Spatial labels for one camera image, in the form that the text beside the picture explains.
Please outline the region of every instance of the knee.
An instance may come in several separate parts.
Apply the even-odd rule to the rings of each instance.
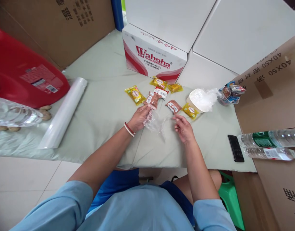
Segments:
[[[220,189],[222,179],[221,179],[221,174],[218,170],[210,169],[209,173],[214,181],[214,184],[216,186],[217,191]]]

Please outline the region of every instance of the wahaha box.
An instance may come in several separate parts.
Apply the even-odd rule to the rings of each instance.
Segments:
[[[127,24],[123,30],[127,68],[173,84],[187,62],[187,53]]]

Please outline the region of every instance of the plastic wrap roll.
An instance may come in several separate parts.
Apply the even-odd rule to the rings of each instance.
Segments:
[[[43,136],[38,149],[54,149],[59,147],[87,83],[83,78],[77,78],[74,81]]]

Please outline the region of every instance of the sleeve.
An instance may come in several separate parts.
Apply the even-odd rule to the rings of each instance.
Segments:
[[[92,201],[89,185],[69,181],[11,230],[76,230],[84,222]]]
[[[221,200],[199,200],[194,203],[193,216],[199,230],[236,230]]]

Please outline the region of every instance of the remote control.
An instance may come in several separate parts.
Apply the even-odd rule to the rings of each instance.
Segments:
[[[234,161],[235,162],[245,162],[244,157],[243,157],[243,153],[241,152],[241,149],[240,149],[240,144],[238,143],[237,136],[228,135],[228,138],[230,141]]]

